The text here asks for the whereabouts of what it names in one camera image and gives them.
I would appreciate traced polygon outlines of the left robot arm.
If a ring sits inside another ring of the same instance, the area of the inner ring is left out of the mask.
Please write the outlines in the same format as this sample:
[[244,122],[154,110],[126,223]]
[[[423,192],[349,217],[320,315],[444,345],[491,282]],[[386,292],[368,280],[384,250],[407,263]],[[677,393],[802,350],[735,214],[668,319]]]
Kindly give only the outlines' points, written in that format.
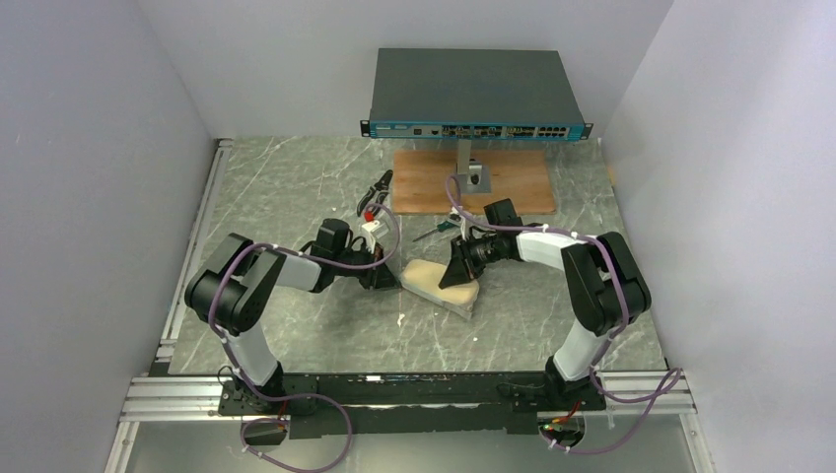
[[183,301],[219,336],[240,381],[270,397],[285,394],[281,363],[260,324],[275,287],[318,294],[339,277],[354,278],[365,290],[400,287],[383,262],[381,245],[364,237],[355,249],[354,239],[348,223],[331,218],[299,253],[232,233],[192,276]]

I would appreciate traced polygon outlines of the beige umbrella case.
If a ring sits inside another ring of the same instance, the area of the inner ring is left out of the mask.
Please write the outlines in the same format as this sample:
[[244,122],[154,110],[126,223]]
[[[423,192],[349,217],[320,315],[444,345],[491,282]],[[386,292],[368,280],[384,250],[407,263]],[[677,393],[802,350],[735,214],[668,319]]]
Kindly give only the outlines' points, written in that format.
[[400,285],[413,295],[470,320],[480,291],[479,283],[470,281],[442,289],[440,283],[445,271],[446,267],[440,263],[413,259],[401,271]]

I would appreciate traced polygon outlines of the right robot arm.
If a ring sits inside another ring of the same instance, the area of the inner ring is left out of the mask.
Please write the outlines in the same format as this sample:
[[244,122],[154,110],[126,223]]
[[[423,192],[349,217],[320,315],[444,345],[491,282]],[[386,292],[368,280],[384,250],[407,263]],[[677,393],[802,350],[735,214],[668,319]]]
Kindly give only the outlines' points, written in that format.
[[484,207],[486,232],[466,230],[451,241],[451,260],[439,287],[478,279],[500,260],[538,263],[563,272],[575,321],[547,371],[562,381],[589,377],[603,347],[616,332],[652,305],[650,289],[624,238],[618,232],[577,236],[528,225],[510,199]]

